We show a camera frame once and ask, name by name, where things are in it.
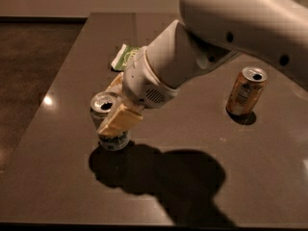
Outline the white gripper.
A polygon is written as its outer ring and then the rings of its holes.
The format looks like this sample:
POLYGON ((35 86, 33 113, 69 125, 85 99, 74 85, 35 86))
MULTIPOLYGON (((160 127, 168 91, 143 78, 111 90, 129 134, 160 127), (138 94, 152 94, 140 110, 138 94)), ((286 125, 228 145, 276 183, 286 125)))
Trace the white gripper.
POLYGON ((107 117, 100 123, 97 133, 106 137, 116 137, 130 130, 143 120, 143 106, 159 109, 175 98, 179 89, 173 89, 159 80, 152 70, 146 46, 128 62, 124 72, 120 72, 106 88, 106 91, 123 94, 115 100, 107 117))

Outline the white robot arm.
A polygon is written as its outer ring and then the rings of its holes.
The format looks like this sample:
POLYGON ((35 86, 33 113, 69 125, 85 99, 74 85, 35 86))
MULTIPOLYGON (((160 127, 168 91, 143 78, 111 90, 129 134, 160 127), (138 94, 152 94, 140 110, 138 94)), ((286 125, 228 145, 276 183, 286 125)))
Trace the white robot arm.
POLYGON ((114 137, 160 108, 191 78, 245 53, 308 84, 308 9, 294 0, 179 0, 181 17, 128 61, 98 133, 114 137))

